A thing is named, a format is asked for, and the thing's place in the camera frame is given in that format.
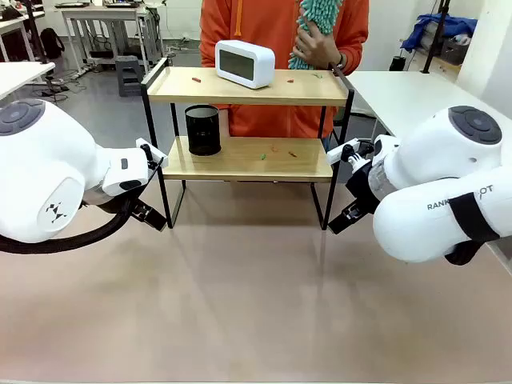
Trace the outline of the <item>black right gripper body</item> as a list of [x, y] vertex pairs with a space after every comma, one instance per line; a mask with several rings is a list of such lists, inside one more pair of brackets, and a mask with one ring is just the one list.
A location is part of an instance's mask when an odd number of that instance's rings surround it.
[[349, 205], [351, 210], [359, 213], [374, 213], [380, 200], [374, 195], [369, 184], [369, 174], [372, 169], [370, 162], [353, 172], [346, 183], [346, 188], [355, 197]]

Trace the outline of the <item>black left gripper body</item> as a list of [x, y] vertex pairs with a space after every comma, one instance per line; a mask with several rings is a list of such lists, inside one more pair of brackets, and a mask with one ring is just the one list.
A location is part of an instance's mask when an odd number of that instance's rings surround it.
[[108, 214], [145, 216], [150, 212], [150, 206], [139, 198], [144, 189], [144, 186], [136, 187], [114, 197], [107, 195], [100, 187], [90, 189], [83, 195], [83, 205], [97, 206]]

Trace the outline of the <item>person's left hand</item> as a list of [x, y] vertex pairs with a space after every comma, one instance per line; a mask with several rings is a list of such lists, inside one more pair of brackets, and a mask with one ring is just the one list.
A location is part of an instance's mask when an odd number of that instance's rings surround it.
[[298, 28], [292, 50], [295, 57], [320, 70], [344, 63], [344, 55], [336, 47], [332, 34], [324, 35], [316, 26]]

